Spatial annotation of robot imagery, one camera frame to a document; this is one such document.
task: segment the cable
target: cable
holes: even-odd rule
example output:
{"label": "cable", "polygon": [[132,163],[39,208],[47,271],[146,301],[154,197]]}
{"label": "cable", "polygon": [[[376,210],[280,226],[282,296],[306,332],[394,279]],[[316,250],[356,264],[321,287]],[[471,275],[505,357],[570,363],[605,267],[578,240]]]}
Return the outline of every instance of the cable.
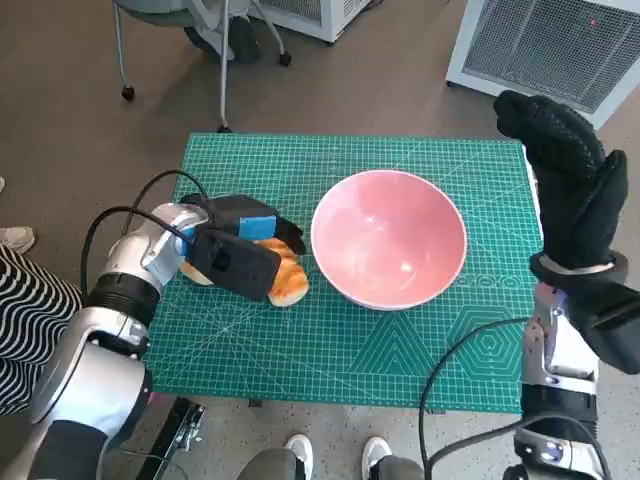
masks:
{"label": "cable", "polygon": [[122,447],[116,447],[116,448],[117,450],[120,450],[122,453],[126,453],[127,455],[133,455],[134,457],[155,458],[156,460],[160,460],[161,462],[166,463],[167,465],[171,465],[173,468],[178,470],[182,475],[182,478],[184,478],[184,480],[189,480],[189,475],[187,475],[187,472],[185,471],[185,469],[182,468],[173,460],[169,460],[168,458],[161,457],[160,455],[154,455],[153,453],[134,452],[132,450],[127,450],[126,448],[122,448]]}
{"label": "cable", "polygon": [[444,367],[445,363],[447,362],[447,360],[449,360],[449,358],[455,352],[458,351],[460,347],[462,347],[470,338],[476,336],[478,333],[484,332],[485,330],[490,330],[492,328],[504,327],[506,325],[514,325],[518,323],[526,323],[528,321],[529,321],[528,318],[513,318],[510,320],[498,320],[497,322],[488,323],[487,325],[483,325],[481,327],[476,328],[472,332],[462,337],[455,345],[453,345],[453,347],[447,350],[447,353],[444,354],[444,356],[440,359],[440,361],[436,365],[436,368],[434,368],[433,372],[431,372],[431,375],[429,375],[429,378],[427,379],[427,384],[425,385],[424,390],[422,391],[422,396],[420,397],[420,411],[418,413],[420,415],[420,417],[418,418],[418,436],[420,437],[420,455],[422,456],[422,465],[425,471],[425,478],[426,478],[427,464],[429,462],[429,459],[427,458],[427,447],[425,446],[425,441],[424,441],[424,414],[425,414],[424,411],[427,405],[427,397],[429,396],[429,392],[431,391],[431,388],[433,387],[433,384],[436,381],[436,377]]}
{"label": "cable", "polygon": [[165,222],[164,220],[156,217],[155,215],[153,215],[151,213],[145,212],[143,210],[139,210],[139,209],[134,208],[134,207],[129,207],[129,206],[126,206],[126,205],[107,208],[100,215],[98,215],[96,217],[96,219],[93,221],[93,223],[89,227],[89,230],[87,231],[87,236],[84,239],[84,246],[82,247],[82,257],[80,259],[80,290],[81,290],[81,294],[82,294],[82,303],[83,304],[86,303],[87,296],[88,296],[88,293],[87,293],[87,263],[89,261],[89,251],[91,250],[91,242],[93,241],[93,236],[95,235],[96,230],[98,229],[98,226],[100,225],[100,223],[102,223],[102,221],[105,218],[110,217],[114,213],[120,213],[120,212],[129,212],[129,213],[144,217],[147,220],[151,220],[152,222],[155,222],[156,224],[160,225],[165,230],[173,233],[176,237],[180,238],[182,241],[184,241],[184,242],[186,242],[188,244],[191,243],[191,239],[189,237],[187,237],[184,233],[182,233],[176,227],[174,227],[172,225],[169,225],[167,222]]}
{"label": "cable", "polygon": [[[174,169],[174,170],[166,170],[162,173],[159,173],[158,175],[153,177],[151,180],[149,180],[147,184],[144,187],[142,187],[142,190],[140,190],[140,193],[138,194],[135,201],[133,202],[133,205],[131,206],[133,208],[138,208],[138,205],[140,205],[140,202],[142,202],[142,199],[147,194],[147,192],[151,189],[151,187],[153,187],[156,183],[158,183],[159,180],[169,175],[182,175],[183,177],[187,177],[189,180],[195,183],[195,185],[198,187],[198,190],[200,190],[200,193],[205,198],[209,198],[207,196],[207,191],[204,189],[204,187],[196,177],[194,177],[190,173],[185,172],[184,170]],[[130,212],[129,215],[127,215],[127,220],[124,222],[124,227],[122,227],[122,233],[120,236],[124,237],[127,234],[127,231],[129,230],[129,226],[131,226],[131,220],[133,220],[133,213]]]}
{"label": "cable", "polygon": [[484,442],[485,440],[491,440],[493,438],[497,438],[499,436],[502,435],[506,435],[507,433],[510,433],[518,428],[523,428],[526,427],[528,425],[531,425],[532,423],[536,423],[540,420],[546,420],[546,419],[557,419],[557,420],[564,420],[567,422],[571,422],[575,425],[577,425],[580,429],[582,429],[582,431],[585,432],[585,434],[589,437],[589,440],[591,441],[591,443],[593,444],[593,447],[596,450],[596,454],[598,455],[598,459],[600,460],[600,464],[602,465],[602,471],[604,474],[604,480],[611,480],[611,471],[609,469],[609,464],[607,463],[607,459],[604,455],[604,452],[602,450],[602,446],[600,445],[600,443],[598,442],[598,440],[595,438],[595,435],[593,435],[593,433],[584,425],[582,424],[582,422],[580,422],[579,420],[573,418],[570,415],[563,415],[560,413],[554,413],[554,412],[543,412],[540,413],[538,415],[535,416],[531,416],[528,418],[523,418],[517,422],[511,423],[509,425],[505,425],[504,427],[500,427],[500,428],[496,428],[494,430],[490,430],[488,432],[484,432],[484,433],[480,433],[478,435],[474,435],[472,437],[468,437],[466,439],[463,440],[459,440],[457,442],[454,442],[450,445],[447,445],[444,448],[441,448],[440,450],[438,450],[436,453],[433,454],[433,456],[429,459],[427,458],[427,449],[425,446],[425,441],[424,441],[424,413],[425,413],[425,408],[426,408],[426,403],[427,403],[427,397],[429,396],[429,392],[431,391],[433,384],[435,383],[435,379],[438,376],[438,374],[440,373],[440,371],[442,370],[442,368],[444,367],[445,363],[447,362],[447,360],[460,348],[462,347],[467,341],[469,341],[469,339],[471,339],[472,337],[474,337],[475,335],[485,331],[485,330],[489,330],[492,328],[497,328],[497,327],[504,327],[507,325],[514,325],[514,324],[519,324],[519,323],[525,323],[527,322],[529,319],[528,318],[514,318],[511,320],[499,320],[497,322],[492,322],[489,323],[487,325],[483,325],[481,327],[476,328],[475,330],[473,330],[472,332],[468,333],[467,335],[465,335],[464,337],[462,337],[457,343],[455,343],[445,354],[444,356],[440,359],[440,361],[438,362],[438,364],[436,365],[436,367],[433,369],[433,372],[431,372],[431,375],[429,375],[429,378],[427,379],[427,383],[424,387],[424,390],[422,391],[422,396],[420,397],[420,411],[419,411],[419,419],[418,419],[418,435],[420,437],[420,454],[422,456],[422,465],[424,468],[424,478],[425,480],[432,480],[432,472],[433,472],[433,468],[435,466],[435,464],[442,460],[444,457],[446,457],[447,455],[450,455],[451,453],[454,453],[460,449],[469,447],[471,445],[475,445],[478,444],[480,442]]}
{"label": "cable", "polygon": [[425,480],[432,480],[432,471],[435,464],[442,460],[447,455],[452,454],[462,448],[470,447],[471,445],[475,445],[480,442],[484,442],[485,440],[491,440],[493,438],[500,437],[502,435],[506,435],[518,428],[524,428],[532,423],[539,422],[540,420],[547,419],[556,419],[556,420],[564,420],[566,422],[573,423],[574,425],[580,427],[582,431],[589,437],[589,440],[593,444],[593,447],[596,450],[598,455],[598,459],[600,460],[600,465],[602,465],[602,472],[604,475],[604,480],[612,480],[611,470],[609,470],[609,464],[607,463],[607,458],[602,451],[602,446],[596,439],[595,435],[591,433],[591,431],[580,421],[573,418],[570,415],[563,415],[561,413],[540,413],[538,415],[533,415],[528,418],[523,418],[517,422],[511,423],[509,425],[505,425],[504,427],[496,428],[495,430],[490,430],[488,432],[480,433],[478,435],[474,435],[472,437],[465,438],[464,440],[459,440],[450,445],[447,445],[444,448],[441,448],[436,453],[432,455],[424,469],[424,478]]}

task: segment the black and white striped fabric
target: black and white striped fabric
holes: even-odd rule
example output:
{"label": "black and white striped fabric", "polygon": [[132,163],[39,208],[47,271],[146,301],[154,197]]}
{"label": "black and white striped fabric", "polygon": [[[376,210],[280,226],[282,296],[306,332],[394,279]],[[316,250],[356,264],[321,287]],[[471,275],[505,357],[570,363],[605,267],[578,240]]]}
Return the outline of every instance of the black and white striped fabric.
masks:
{"label": "black and white striped fabric", "polygon": [[29,405],[80,291],[0,245],[0,415]]}

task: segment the chair leg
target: chair leg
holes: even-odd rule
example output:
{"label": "chair leg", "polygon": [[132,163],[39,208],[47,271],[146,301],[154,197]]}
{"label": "chair leg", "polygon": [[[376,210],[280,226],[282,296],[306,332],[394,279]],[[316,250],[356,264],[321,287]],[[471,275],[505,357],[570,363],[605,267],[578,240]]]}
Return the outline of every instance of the chair leg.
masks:
{"label": "chair leg", "polygon": [[124,73],[124,48],[122,46],[122,28],[120,26],[120,7],[115,1],[112,1],[113,6],[113,24],[116,30],[116,47],[118,49],[118,66],[120,67],[120,79],[122,80],[122,96],[128,102],[132,101],[135,97],[135,91],[129,84],[127,76]]}
{"label": "chair leg", "polygon": [[282,37],[280,37],[280,34],[278,33],[278,30],[276,30],[275,25],[271,22],[271,20],[269,20],[269,17],[264,13],[262,5],[260,5],[260,1],[251,0],[251,3],[253,3],[253,6],[256,7],[256,10],[258,10],[258,13],[262,17],[262,20],[264,20],[264,23],[267,24],[267,27],[269,28],[271,35],[273,35],[274,38],[276,39],[276,42],[278,42],[278,49],[280,50],[280,55],[284,55],[286,52],[284,51],[284,42],[282,41]]}
{"label": "chair leg", "polygon": [[227,122],[227,62],[229,56],[229,0],[224,0],[222,12],[222,59],[220,62],[220,120],[219,132],[229,132]]}

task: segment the vent grille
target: vent grille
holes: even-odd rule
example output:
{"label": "vent grille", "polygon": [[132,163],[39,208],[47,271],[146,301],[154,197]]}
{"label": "vent grille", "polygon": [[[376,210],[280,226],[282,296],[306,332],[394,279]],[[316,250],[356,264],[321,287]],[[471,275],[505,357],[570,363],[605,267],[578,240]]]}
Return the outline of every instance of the vent grille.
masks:
{"label": "vent grille", "polygon": [[640,15],[584,0],[486,0],[464,73],[593,113],[640,56]]}
{"label": "vent grille", "polygon": [[344,16],[345,18],[349,16],[353,7],[355,6],[355,0],[344,0]]}
{"label": "vent grille", "polygon": [[261,0],[260,3],[322,25],[320,0]]}

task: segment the gray floor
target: gray floor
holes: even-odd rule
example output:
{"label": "gray floor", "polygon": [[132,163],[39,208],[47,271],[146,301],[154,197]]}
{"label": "gray floor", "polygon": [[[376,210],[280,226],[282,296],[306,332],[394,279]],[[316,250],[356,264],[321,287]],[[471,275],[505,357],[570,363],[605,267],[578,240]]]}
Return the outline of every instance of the gray floor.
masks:
{"label": "gray floor", "polygon": [[[0,17],[0,223],[38,231],[31,258],[77,281],[81,242],[103,208],[130,202],[154,173],[177,167],[189,132],[218,125],[218,67],[202,59],[180,31],[125,20],[129,74],[139,97],[119,97],[110,2],[66,0],[5,2]],[[260,29],[267,52],[261,65],[230,72],[229,118],[237,131],[410,134],[494,137],[491,99],[447,89],[444,74],[462,0],[389,0],[362,15],[327,48],[285,32],[294,56],[289,69]],[[636,92],[601,130],[608,148],[632,159],[632,190],[617,248],[640,255],[640,94]],[[168,198],[169,182],[149,204]],[[91,259],[95,271],[116,238],[116,223],[101,229]],[[640,262],[630,282],[640,287]],[[638,478],[633,439],[639,430],[638,382],[602,372],[601,438],[618,479]],[[394,450],[418,458],[416,412],[269,402],[263,410],[233,399],[199,399],[208,406],[203,441],[177,460],[192,480],[233,479],[252,455],[298,431],[316,448],[316,478],[356,479],[367,437],[385,435]],[[148,446],[171,398],[148,411],[132,442]],[[431,449],[509,420],[499,415],[448,414],[427,419]],[[2,457],[25,431],[21,418],[2,419]],[[511,439],[465,451],[438,467],[447,479],[497,479],[509,462]],[[135,465],[108,461],[108,478],[133,478]],[[170,473],[168,478],[179,478]]]}

